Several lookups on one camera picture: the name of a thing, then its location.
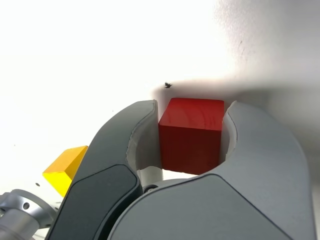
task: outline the gray plastic casing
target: gray plastic casing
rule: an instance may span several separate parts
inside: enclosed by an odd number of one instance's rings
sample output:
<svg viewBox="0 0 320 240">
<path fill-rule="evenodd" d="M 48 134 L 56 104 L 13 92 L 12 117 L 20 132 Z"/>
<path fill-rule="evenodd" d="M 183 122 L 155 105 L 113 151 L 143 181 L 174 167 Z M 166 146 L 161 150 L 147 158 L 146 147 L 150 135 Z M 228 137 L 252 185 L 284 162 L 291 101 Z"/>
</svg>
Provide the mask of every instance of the gray plastic casing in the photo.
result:
<svg viewBox="0 0 320 240">
<path fill-rule="evenodd" d="M 289 130 L 234 102 L 221 153 L 215 169 L 138 198 L 108 239 L 316 239 L 308 165 Z"/>
</svg>

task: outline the screw hole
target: screw hole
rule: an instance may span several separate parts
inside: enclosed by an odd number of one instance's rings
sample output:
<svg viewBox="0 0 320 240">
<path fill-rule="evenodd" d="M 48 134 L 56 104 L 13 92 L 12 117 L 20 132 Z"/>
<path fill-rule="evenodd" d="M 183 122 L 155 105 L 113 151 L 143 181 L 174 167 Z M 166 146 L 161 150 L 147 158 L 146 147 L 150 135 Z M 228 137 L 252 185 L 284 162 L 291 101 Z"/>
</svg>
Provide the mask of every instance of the screw hole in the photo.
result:
<svg viewBox="0 0 320 240">
<path fill-rule="evenodd" d="M 25 204 L 23 204 L 23 209 L 24 210 L 27 210 L 29 207 L 30 207 L 29 203 L 26 202 Z"/>
</svg>

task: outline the white wall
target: white wall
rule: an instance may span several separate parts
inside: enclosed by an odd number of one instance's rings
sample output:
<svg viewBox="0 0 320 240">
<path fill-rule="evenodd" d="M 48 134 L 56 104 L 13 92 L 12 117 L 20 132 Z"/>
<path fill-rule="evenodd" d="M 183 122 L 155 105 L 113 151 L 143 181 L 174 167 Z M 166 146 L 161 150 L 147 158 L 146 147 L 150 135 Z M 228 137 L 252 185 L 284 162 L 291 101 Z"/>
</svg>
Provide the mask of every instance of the white wall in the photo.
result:
<svg viewBox="0 0 320 240">
<path fill-rule="evenodd" d="M 0 192 L 58 206 L 44 169 L 152 98 L 160 114 L 172 97 L 258 105 L 294 132 L 317 176 L 320 3 L 307 2 L 1 1 Z"/>
</svg>

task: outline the red wooden block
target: red wooden block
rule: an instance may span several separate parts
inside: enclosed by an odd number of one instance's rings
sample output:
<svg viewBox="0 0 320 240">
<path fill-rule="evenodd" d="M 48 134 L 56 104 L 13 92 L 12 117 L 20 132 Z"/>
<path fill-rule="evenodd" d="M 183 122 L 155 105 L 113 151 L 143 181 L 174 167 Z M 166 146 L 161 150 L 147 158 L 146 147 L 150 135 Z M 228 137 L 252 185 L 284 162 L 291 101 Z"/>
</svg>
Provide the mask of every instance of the red wooden block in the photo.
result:
<svg viewBox="0 0 320 240">
<path fill-rule="evenodd" d="M 219 164 L 224 102 L 172 98 L 159 122 L 162 167 L 203 174 Z"/>
</svg>

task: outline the yellow cube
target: yellow cube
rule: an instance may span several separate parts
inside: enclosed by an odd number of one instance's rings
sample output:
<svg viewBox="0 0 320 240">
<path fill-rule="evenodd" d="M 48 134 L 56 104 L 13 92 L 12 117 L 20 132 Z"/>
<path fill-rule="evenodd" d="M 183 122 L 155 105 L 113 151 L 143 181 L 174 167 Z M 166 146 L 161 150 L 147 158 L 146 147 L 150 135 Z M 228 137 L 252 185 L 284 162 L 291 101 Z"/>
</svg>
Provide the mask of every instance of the yellow cube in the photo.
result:
<svg viewBox="0 0 320 240">
<path fill-rule="evenodd" d="M 44 178 L 64 197 L 88 146 L 65 150 L 43 173 Z"/>
</svg>

